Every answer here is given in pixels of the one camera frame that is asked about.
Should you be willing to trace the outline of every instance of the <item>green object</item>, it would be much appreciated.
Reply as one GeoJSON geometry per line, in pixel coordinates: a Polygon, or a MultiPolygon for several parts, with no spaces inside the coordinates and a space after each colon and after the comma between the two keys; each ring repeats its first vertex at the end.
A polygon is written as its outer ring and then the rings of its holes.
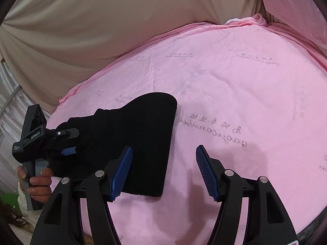
{"type": "Polygon", "coordinates": [[[17,212],[22,213],[18,205],[18,194],[5,193],[4,195],[0,196],[0,199],[4,204],[9,204],[17,212]]]}

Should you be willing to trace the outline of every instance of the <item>pink bed sheet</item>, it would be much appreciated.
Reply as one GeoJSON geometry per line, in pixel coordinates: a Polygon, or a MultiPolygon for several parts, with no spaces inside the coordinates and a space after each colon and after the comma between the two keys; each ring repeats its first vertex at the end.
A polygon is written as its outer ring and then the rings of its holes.
{"type": "MultiPolygon", "coordinates": [[[[327,205],[326,68],[312,42],[259,14],[221,26],[191,24],[153,38],[71,89],[48,128],[145,93],[170,93],[178,109],[164,193],[122,193],[109,204],[122,244],[207,244],[219,204],[198,169],[199,144],[242,177],[267,176],[298,233],[327,205]]],[[[82,216],[91,234],[85,200],[82,216]]],[[[245,224],[243,210],[236,245],[245,224]]]]}

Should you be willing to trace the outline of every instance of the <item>silver screw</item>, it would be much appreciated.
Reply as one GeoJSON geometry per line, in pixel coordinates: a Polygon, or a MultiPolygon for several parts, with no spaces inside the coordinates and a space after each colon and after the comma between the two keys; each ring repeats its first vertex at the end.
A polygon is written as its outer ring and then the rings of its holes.
{"type": "Polygon", "coordinates": [[[97,177],[102,177],[102,176],[104,175],[104,171],[103,171],[103,170],[98,170],[98,171],[95,173],[95,175],[96,175],[97,177]]]}
{"type": "Polygon", "coordinates": [[[230,169],[227,169],[227,170],[225,170],[225,175],[231,177],[234,175],[234,172],[230,169]]]}
{"type": "Polygon", "coordinates": [[[265,176],[261,176],[261,177],[260,177],[260,181],[261,181],[262,183],[267,183],[267,182],[268,182],[268,179],[267,179],[265,176]]]}
{"type": "Polygon", "coordinates": [[[67,184],[69,182],[69,178],[65,177],[61,179],[62,184],[67,184]]]}

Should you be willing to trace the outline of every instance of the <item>white curtain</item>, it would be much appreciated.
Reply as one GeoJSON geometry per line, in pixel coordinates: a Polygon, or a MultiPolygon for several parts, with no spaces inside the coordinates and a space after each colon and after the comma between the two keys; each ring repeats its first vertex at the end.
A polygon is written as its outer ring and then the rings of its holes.
{"type": "MultiPolygon", "coordinates": [[[[15,89],[20,88],[5,62],[0,63],[0,109],[15,89]]],[[[0,189],[17,192],[15,169],[19,163],[11,154],[12,144],[20,140],[27,107],[35,102],[22,88],[14,95],[0,116],[0,189]]],[[[50,114],[44,112],[48,119],[50,114]]]]}

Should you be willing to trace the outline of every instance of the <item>human hand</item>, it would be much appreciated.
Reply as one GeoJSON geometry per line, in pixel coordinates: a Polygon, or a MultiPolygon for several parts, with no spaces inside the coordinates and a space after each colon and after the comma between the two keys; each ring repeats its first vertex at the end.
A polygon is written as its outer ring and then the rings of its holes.
{"type": "MultiPolygon", "coordinates": [[[[27,173],[22,166],[16,168],[16,173],[19,178],[19,184],[22,188],[22,182],[26,179],[27,173]]],[[[30,187],[27,189],[27,192],[31,197],[39,202],[46,203],[51,195],[51,177],[53,172],[50,168],[45,168],[41,171],[41,176],[32,177],[29,179],[30,183],[35,187],[30,187]]]]}

